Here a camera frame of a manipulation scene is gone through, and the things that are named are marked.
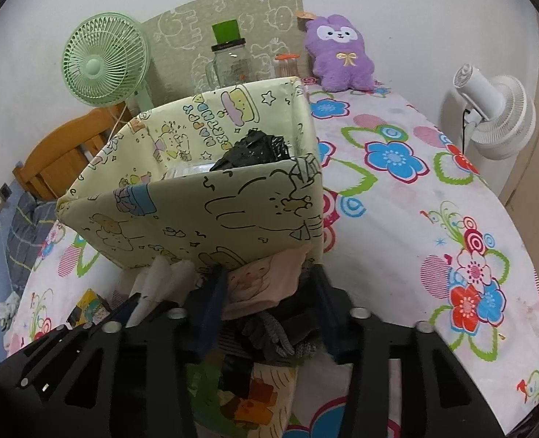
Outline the black soft bundle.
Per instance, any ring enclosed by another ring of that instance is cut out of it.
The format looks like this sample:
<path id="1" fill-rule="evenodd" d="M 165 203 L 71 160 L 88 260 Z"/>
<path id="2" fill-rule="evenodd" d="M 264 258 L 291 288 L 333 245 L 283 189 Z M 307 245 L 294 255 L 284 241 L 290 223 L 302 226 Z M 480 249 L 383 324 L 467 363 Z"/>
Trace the black soft bundle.
<path id="1" fill-rule="evenodd" d="M 250 130 L 212 165 L 210 171 L 224 171 L 287 159 L 290 159 L 290 154 L 283 137 Z"/>

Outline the green cartoon print board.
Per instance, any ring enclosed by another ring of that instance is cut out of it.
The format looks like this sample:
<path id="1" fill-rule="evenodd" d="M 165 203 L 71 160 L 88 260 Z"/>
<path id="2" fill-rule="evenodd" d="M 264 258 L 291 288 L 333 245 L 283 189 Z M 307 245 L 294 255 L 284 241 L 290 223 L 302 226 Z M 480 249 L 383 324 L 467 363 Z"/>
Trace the green cartoon print board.
<path id="1" fill-rule="evenodd" d="M 208 89 L 205 67 L 216 39 L 212 26 L 235 20 L 257 80 L 274 76 L 272 61 L 304 53 L 296 13 L 303 0 L 194 0 L 144 22 L 152 63 L 146 81 L 156 106 Z"/>

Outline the wooden bed headboard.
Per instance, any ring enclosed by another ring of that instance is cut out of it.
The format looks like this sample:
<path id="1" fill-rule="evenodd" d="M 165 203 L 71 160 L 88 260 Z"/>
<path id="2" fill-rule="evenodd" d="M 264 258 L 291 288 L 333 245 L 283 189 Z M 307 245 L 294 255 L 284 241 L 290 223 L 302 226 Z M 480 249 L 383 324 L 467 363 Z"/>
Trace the wooden bed headboard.
<path id="1" fill-rule="evenodd" d="M 46 135 L 24 162 L 13 169 L 19 185 L 35 198 L 54 201 L 65 195 L 90 159 L 107 143 L 107 135 L 130 120 L 124 103 L 95 108 Z"/>

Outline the wall power socket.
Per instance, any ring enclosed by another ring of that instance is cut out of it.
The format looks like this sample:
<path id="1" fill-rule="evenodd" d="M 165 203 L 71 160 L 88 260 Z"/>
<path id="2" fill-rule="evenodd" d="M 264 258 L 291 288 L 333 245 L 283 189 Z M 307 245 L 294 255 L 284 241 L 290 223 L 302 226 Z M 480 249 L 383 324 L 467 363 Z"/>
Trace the wall power socket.
<path id="1" fill-rule="evenodd" d="M 8 184 L 4 183 L 0 187 L 0 212 L 7 204 L 7 201 L 9 200 L 11 195 L 12 195 L 11 188 L 9 187 Z"/>

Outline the toothpick jar with orange lid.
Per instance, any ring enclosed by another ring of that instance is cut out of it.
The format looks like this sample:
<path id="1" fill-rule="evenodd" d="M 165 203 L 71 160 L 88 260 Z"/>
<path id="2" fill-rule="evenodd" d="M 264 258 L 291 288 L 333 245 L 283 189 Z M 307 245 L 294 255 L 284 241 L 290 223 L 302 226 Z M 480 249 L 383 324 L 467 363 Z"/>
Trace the toothpick jar with orange lid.
<path id="1" fill-rule="evenodd" d="M 280 77 L 299 77 L 298 60 L 300 55 L 297 53 L 278 54 L 272 60 L 272 69 L 276 78 Z"/>

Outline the floral tablecloth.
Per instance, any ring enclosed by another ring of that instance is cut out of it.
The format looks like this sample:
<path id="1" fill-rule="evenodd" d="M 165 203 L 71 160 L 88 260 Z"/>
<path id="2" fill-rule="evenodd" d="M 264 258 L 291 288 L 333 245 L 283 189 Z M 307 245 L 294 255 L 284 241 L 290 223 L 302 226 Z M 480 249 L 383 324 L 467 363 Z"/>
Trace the floral tablecloth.
<path id="1" fill-rule="evenodd" d="M 301 81 L 322 173 L 331 281 L 402 325 L 430 322 L 503 432 L 539 403 L 539 280 L 510 216 L 449 138 L 400 95 L 331 93 Z M 115 297 L 122 268 L 59 219 L 4 345 L 15 353 L 65 324 L 86 293 Z"/>

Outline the pink cartoon print pouch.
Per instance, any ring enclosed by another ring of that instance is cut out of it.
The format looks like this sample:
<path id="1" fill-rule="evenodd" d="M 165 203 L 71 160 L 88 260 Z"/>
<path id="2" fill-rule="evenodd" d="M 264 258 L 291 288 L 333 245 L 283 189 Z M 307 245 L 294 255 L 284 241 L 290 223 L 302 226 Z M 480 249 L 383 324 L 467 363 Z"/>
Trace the pink cartoon print pouch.
<path id="1" fill-rule="evenodd" d="M 298 288 L 311 244 L 290 248 L 251 262 L 228 275 L 222 319 L 232 320 L 276 307 Z"/>

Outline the green cup on jar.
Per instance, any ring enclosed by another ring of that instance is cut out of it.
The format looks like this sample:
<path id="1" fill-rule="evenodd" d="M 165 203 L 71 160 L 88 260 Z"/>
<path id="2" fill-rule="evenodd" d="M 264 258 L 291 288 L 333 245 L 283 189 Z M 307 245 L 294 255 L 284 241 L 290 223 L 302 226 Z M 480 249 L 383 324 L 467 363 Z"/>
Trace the green cup on jar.
<path id="1" fill-rule="evenodd" d="M 241 40 L 239 24 L 236 20 L 228 20 L 214 24 L 212 30 L 217 45 Z"/>

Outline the green desk fan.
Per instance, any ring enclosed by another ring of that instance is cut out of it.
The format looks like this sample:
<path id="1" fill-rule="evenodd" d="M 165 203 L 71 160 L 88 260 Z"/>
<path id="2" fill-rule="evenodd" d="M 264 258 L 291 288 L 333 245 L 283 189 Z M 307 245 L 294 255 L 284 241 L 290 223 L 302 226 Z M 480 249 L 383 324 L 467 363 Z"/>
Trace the green desk fan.
<path id="1" fill-rule="evenodd" d="M 62 52 L 62 79 L 80 102 L 108 107 L 134 102 L 141 112 L 154 107 L 147 75 L 152 63 L 147 36 L 135 19 L 115 12 L 80 23 Z"/>

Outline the white cloth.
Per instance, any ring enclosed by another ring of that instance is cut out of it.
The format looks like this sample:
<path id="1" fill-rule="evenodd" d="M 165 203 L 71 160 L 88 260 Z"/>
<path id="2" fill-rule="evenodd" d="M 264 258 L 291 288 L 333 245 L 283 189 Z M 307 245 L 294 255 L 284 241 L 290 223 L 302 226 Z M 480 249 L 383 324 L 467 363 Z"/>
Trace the white cloth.
<path id="1" fill-rule="evenodd" d="M 162 301 L 182 306 L 188 294 L 196 288 L 197 272 L 190 260 L 173 264 L 163 256 L 154 258 L 150 267 L 136 277 L 130 295 L 139 294 L 139 300 L 126 323 L 126 328 L 139 325 Z"/>

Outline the purple plush bunny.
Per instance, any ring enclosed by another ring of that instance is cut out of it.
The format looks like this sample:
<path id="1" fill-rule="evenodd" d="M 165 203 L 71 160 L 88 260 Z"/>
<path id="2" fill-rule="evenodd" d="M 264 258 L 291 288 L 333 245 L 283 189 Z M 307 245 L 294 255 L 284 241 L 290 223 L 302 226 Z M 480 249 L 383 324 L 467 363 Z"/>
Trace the purple plush bunny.
<path id="1" fill-rule="evenodd" d="M 312 73 L 329 92 L 374 90 L 374 62 L 364 38 L 344 16 L 333 14 L 306 22 L 305 48 Z"/>

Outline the grey plaid pillow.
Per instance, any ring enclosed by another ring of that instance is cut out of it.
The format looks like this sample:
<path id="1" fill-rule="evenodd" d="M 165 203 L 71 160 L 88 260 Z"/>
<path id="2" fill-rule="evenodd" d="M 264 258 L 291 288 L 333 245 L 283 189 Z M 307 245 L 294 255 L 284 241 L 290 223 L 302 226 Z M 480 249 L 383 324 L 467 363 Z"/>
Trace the grey plaid pillow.
<path id="1" fill-rule="evenodd" d="M 6 261 L 12 291 L 22 297 L 38 254 L 56 221 L 56 203 L 25 192 L 19 199 L 6 240 Z"/>

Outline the colourful cartoon print item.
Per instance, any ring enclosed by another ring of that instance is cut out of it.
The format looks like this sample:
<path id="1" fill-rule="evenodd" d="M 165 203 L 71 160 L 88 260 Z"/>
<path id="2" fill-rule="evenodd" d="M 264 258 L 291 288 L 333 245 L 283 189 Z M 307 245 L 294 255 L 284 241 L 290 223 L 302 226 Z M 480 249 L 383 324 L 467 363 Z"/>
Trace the colourful cartoon print item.
<path id="1" fill-rule="evenodd" d="M 288 426 L 298 368 L 209 353 L 187 368 L 194 421 L 221 437 L 281 437 Z"/>

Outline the yellow cartoon print storage box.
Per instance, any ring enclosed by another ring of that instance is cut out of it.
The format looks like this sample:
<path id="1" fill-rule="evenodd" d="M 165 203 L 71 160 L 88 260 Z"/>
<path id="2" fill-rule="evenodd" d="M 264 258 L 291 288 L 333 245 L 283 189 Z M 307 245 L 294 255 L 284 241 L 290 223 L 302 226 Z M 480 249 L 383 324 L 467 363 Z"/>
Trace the yellow cartoon print storage box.
<path id="1" fill-rule="evenodd" d="M 210 171 L 250 130 L 283 137 L 290 159 Z M 319 261 L 322 173 L 302 82 L 251 82 L 137 115 L 58 200 L 57 216 L 122 268 L 160 255 L 239 267 L 303 244 Z"/>

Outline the white standing fan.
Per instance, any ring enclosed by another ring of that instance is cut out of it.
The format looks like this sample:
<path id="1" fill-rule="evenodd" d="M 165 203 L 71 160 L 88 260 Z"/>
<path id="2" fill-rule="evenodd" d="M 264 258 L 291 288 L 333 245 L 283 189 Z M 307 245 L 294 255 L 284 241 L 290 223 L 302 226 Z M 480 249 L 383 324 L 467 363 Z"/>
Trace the white standing fan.
<path id="1" fill-rule="evenodd" d="M 454 75 L 453 87 L 466 102 L 465 145 L 495 161 L 513 157 L 528 145 L 536 128 L 536 109 L 519 79 L 488 78 L 478 67 L 464 64 Z"/>

